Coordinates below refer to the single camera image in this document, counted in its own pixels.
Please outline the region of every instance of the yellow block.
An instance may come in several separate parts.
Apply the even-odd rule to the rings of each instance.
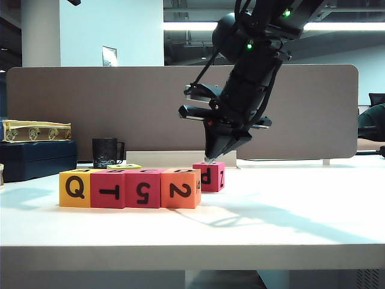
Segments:
[[[61,207],[91,207],[90,175],[100,169],[76,169],[59,174]]]

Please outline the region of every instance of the red block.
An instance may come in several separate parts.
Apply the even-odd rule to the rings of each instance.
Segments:
[[[91,207],[124,208],[126,206],[126,170],[100,170],[91,173]]]
[[[126,207],[160,208],[164,169],[126,170]]]
[[[226,164],[218,161],[212,164],[195,163],[194,169],[201,171],[202,191],[220,191],[224,188],[224,168]]]

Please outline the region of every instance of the white wall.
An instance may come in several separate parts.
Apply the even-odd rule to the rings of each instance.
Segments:
[[[59,0],[22,0],[23,66],[60,66]]]
[[[60,1],[62,66],[101,66],[102,46],[119,66],[163,66],[162,0]]]
[[[370,104],[369,92],[385,92],[385,45],[293,61],[299,63],[348,63],[359,70],[359,104]]]

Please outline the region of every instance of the white table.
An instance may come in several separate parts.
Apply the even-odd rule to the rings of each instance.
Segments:
[[[385,159],[241,161],[194,210],[58,206],[58,175],[0,191],[18,270],[385,269]]]

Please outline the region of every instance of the desk divider panel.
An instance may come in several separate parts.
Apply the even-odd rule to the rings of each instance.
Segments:
[[[180,119],[185,84],[198,66],[17,67],[7,73],[10,119],[72,124],[79,159],[93,137],[117,137],[129,151],[203,150],[199,121]],[[232,66],[211,67],[201,83],[223,86]],[[349,158],[357,149],[358,71],[352,65],[284,65],[264,113],[238,158]]]

